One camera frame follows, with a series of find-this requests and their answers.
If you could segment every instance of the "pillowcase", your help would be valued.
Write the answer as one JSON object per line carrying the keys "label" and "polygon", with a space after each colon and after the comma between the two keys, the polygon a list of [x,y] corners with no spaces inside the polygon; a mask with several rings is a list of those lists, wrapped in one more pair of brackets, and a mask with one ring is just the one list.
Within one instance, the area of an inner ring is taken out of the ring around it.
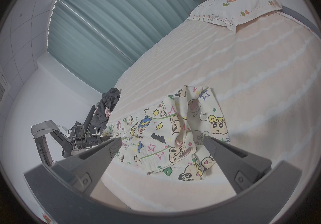
{"label": "pillowcase", "polygon": [[197,6],[187,18],[226,26],[236,34],[236,26],[281,10],[278,0],[207,0]]}

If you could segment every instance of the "black cloth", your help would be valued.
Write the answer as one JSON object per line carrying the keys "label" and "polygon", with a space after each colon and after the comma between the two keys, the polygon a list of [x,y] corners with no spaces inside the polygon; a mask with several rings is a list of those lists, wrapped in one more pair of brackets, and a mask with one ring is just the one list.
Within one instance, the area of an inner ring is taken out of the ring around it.
{"label": "black cloth", "polygon": [[110,111],[113,111],[118,100],[120,98],[119,90],[117,88],[111,88],[107,93],[101,95],[101,100],[98,103],[98,108],[90,124],[95,126],[99,130],[99,134],[105,129],[109,117],[106,117],[105,110],[106,107]]}

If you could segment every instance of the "curtain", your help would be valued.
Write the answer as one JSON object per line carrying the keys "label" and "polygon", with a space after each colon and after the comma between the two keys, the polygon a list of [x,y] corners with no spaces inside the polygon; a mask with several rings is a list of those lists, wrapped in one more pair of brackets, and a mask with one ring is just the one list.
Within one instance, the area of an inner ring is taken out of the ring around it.
{"label": "curtain", "polygon": [[105,93],[198,4],[199,0],[57,0],[47,50]]}

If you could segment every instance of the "yellow star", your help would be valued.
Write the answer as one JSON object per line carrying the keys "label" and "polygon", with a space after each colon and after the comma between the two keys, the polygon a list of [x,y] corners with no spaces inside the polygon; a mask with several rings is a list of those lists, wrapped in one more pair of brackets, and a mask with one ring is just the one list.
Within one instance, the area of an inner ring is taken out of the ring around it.
{"label": "yellow star", "polygon": [[155,111],[153,111],[154,117],[157,116],[159,114],[159,110],[156,109]]}
{"label": "yellow star", "polygon": [[160,122],[157,126],[156,126],[156,130],[159,130],[163,127],[163,122]]}

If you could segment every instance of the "striped bed sheet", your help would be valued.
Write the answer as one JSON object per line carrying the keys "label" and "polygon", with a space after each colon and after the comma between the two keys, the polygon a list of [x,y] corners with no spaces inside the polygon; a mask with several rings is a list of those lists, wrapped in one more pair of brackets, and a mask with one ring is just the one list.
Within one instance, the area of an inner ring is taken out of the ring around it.
{"label": "striped bed sheet", "polygon": [[[231,145],[303,170],[283,208],[311,176],[321,146],[321,41],[307,27],[272,12],[238,26],[186,20],[135,62],[118,80],[121,98],[110,122],[144,109],[183,85],[212,88]],[[146,176],[112,161],[103,183],[133,210],[182,211],[235,195],[215,164],[204,181]]]}

